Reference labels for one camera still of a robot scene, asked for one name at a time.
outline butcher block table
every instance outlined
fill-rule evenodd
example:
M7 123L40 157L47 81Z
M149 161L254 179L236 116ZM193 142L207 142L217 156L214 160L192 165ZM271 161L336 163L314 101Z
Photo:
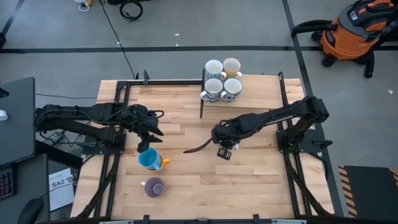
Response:
M97 103L113 102L117 82L101 82ZM235 103L204 102L202 119L201 85L131 86L129 105L164 110L159 119L159 129L164 133L159 138L163 142L151 146L171 162L162 172L141 167L137 152L141 140L128 133L119 163L113 220L142 220L144 215L155 220L242 219L252 218L253 214L260 218L294 217L284 159L275 136L276 124L242 140L239 151L234 151L229 161L217 157L218 146L213 143L199 152L183 154L205 143L211 137L211 129L222 119L282 106L278 76L244 75L242 83L243 91ZM285 79L285 85L289 103L304 97L299 79ZM300 157L307 187L333 213L322 162L308 154ZM102 162L103 156L96 155L81 168L72 217L84 209L96 192ZM141 182L151 177L164 180L165 193L160 198L149 198L144 193ZM296 191L304 213L297 186ZM105 214L107 195L106 192L103 197L101 215Z

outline white paper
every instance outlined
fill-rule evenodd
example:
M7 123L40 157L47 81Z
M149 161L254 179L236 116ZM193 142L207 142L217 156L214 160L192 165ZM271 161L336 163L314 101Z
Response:
M73 184L71 184L73 182L72 178L69 168L49 175L50 190L55 189L50 192L51 212L73 203L75 194L73 193Z

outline white mug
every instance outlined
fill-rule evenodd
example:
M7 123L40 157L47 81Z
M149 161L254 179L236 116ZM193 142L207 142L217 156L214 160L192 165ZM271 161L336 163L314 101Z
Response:
M229 78L224 82L224 91L220 94L221 99L227 102L235 101L243 89L243 84L236 78Z
M242 78L241 62L236 58L227 58L223 62L224 71L226 72L227 78Z
M217 60L208 61L205 65L205 69L206 80L209 80L211 78L224 80L226 78L226 73L223 72L223 64Z
M210 103L216 102L220 98L223 91L223 82L217 78L211 78L205 82L205 91L200 93L200 98L209 101Z

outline concrete floor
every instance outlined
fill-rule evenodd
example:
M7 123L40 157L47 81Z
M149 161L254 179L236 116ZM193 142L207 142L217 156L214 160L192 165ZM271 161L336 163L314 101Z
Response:
M294 24L299 24L312 19L333 19L355 0L287 2ZM0 2L0 27L4 27L16 4L17 0ZM117 7L105 5L124 47L293 46L282 1L152 0L142 5L144 14L136 22L124 21ZM4 49L119 47L98 1L86 13L77 7L72 0L24 1L8 30ZM300 34L298 39L301 46L315 45L309 34ZM283 71L287 78L302 77L294 51L152 50L127 53L134 72L142 73L146 69L151 79L200 78L207 60L226 57L240 59L243 73L276 75ZM398 123L395 116L398 52L377 51L375 56L374 77L365 79L364 67L338 62L331 68L324 68L321 52L303 51L314 95L323 99L331 114L323 129L326 138L334 142L328 148L333 170L339 165L398 169L394 142L394 125ZM101 80L132 78L121 52L0 54L0 68L0 82L35 77L37 93L51 95L96 96ZM36 99L37 106L95 102L94 99L44 96ZM68 134L68 137L74 139L75 136Z

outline yellow black warning tape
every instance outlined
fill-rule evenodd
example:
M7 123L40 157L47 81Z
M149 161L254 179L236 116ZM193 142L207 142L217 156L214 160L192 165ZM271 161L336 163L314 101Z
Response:
M353 193L351 192L351 187L349 186L347 171L344 168L344 166L339 166L338 172L340 174L341 184L343 185L343 192L344 192L344 197L346 199L348 216L351 218L356 218L357 212L355 209Z
M392 172L392 175L394 176L394 179L396 180L396 184L397 184L397 187L398 187L398 173L393 168L389 168L389 169Z

